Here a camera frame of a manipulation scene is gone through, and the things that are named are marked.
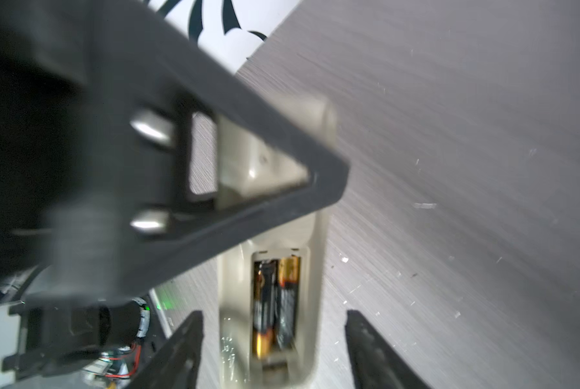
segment brushed metal surface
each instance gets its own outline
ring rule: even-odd
[[[312,388],[353,387],[351,308],[436,389],[580,388],[579,1],[305,0],[239,76],[332,99],[352,161]],[[213,262],[159,288],[205,312],[200,388],[215,291]]]

